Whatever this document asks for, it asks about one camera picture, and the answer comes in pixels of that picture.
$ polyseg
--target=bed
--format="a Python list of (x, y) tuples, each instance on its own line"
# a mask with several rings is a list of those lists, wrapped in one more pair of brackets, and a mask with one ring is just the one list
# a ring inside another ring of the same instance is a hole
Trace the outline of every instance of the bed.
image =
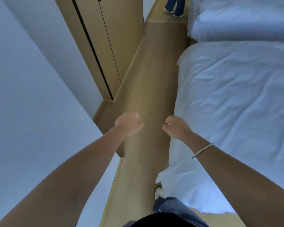
[[(284, 43), (203, 42), (178, 61), (174, 115), (217, 147), (284, 188)], [(193, 153), (171, 139), (159, 173), (167, 196), (205, 213), (234, 213)]]
[(284, 0), (191, 0), (187, 30), (197, 42), (284, 42)]

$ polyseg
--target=bracelet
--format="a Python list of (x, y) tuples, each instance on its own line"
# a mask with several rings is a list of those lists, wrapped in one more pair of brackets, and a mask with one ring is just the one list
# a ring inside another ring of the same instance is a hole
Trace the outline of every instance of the bracelet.
[(214, 144), (211, 143), (211, 144), (205, 146), (203, 149), (199, 150), (199, 151), (192, 157), (192, 159), (195, 159), (202, 151), (206, 150), (207, 148), (209, 148), (209, 147), (211, 147), (211, 146), (213, 146), (213, 145), (214, 145)]

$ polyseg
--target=person's left arm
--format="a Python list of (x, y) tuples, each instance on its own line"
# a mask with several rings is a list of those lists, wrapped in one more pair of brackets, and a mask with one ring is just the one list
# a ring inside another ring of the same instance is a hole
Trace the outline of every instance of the person's left arm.
[(117, 148), (143, 125), (137, 113), (122, 114), (114, 128), (40, 182), (0, 221), (0, 227), (76, 226)]

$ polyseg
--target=fist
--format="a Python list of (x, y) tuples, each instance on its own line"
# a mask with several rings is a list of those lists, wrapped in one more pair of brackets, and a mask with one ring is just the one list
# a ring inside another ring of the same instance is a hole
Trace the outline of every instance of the fist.
[(169, 116), (165, 122), (167, 124), (163, 124), (162, 129), (174, 139), (183, 141), (186, 134), (192, 132), (189, 125), (181, 117)]
[(119, 127), (125, 131), (127, 136), (134, 135), (144, 126), (144, 123), (139, 121), (138, 113), (125, 112), (120, 115), (115, 121), (115, 127)]

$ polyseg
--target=dark blue jeans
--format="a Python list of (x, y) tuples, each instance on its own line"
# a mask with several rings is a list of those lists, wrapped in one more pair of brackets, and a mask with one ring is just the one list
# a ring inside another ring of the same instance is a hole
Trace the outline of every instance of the dark blue jeans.
[(177, 8), (174, 12), (174, 15), (181, 16), (184, 13), (185, 0), (168, 0), (165, 9), (169, 12), (173, 11), (176, 2)]
[[(193, 224), (196, 227), (209, 227), (205, 221), (203, 221), (194, 211), (184, 205), (177, 198), (162, 198), (159, 197), (153, 207), (154, 213), (174, 213), (179, 217), (183, 218), (185, 221)], [(129, 227), (133, 225), (135, 221), (130, 221), (124, 227)]]

